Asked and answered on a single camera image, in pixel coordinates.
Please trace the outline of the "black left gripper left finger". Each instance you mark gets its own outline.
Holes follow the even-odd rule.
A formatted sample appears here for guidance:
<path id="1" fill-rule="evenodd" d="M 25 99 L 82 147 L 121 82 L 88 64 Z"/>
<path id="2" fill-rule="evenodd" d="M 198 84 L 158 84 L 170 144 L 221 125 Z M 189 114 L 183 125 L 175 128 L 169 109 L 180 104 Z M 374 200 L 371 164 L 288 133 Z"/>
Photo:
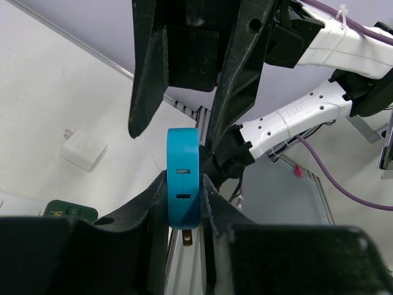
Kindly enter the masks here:
<path id="1" fill-rule="evenodd" d="M 94 223 L 1 218 L 2 294 L 163 294 L 166 173 Z"/>

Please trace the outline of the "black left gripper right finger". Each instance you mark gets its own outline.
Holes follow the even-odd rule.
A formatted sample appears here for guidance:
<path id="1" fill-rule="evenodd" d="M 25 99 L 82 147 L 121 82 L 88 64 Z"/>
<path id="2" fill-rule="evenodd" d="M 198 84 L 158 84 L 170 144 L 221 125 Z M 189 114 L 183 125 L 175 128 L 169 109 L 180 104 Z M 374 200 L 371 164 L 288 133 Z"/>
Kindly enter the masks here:
<path id="1" fill-rule="evenodd" d="M 350 226 L 265 226 L 201 176 L 204 294 L 391 294 L 372 239 Z"/>

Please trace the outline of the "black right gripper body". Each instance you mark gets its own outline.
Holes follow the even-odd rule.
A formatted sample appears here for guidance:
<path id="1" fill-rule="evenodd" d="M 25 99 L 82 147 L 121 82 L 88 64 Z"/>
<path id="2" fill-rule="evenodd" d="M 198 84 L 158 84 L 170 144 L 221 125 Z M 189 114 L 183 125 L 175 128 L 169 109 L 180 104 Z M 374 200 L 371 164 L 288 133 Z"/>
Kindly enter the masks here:
<path id="1" fill-rule="evenodd" d="M 163 29 L 164 70 L 153 89 L 211 92 L 217 85 L 239 1 L 155 1 L 154 29 Z"/>

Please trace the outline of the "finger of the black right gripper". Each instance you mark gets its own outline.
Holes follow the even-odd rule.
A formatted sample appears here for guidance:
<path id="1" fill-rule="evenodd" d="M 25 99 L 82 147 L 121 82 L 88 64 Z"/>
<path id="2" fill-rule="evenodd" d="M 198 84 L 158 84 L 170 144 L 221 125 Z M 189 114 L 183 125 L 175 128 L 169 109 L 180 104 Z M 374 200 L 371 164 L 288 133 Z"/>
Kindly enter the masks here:
<path id="1" fill-rule="evenodd" d="M 207 148 L 216 147 L 225 131 L 254 105 L 273 17 L 273 1 L 240 2 L 212 104 Z"/>
<path id="2" fill-rule="evenodd" d="M 128 133 L 140 136 L 169 86 L 165 1 L 133 1 L 134 81 Z"/>

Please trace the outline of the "blue triangular plug adapter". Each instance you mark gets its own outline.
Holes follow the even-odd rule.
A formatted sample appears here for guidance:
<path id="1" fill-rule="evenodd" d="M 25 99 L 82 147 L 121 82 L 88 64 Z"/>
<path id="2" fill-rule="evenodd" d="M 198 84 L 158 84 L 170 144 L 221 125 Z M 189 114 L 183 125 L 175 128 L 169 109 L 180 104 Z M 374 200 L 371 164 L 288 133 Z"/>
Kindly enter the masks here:
<path id="1" fill-rule="evenodd" d="M 168 223 L 182 232 L 184 246 L 193 244 L 200 223 L 200 156 L 197 128 L 171 128 L 166 138 Z"/>

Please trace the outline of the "dark green cube plug adapter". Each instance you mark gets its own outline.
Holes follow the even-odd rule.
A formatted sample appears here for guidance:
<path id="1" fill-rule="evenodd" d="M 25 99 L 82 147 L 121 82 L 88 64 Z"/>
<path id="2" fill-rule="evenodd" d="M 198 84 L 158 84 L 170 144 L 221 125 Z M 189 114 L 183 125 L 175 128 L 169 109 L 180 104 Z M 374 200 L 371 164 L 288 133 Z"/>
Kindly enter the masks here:
<path id="1" fill-rule="evenodd" d="M 50 201 L 44 209 L 42 215 L 49 217 L 81 218 L 90 223 L 98 219 L 98 212 L 96 209 L 76 203 L 65 202 L 62 200 Z"/>

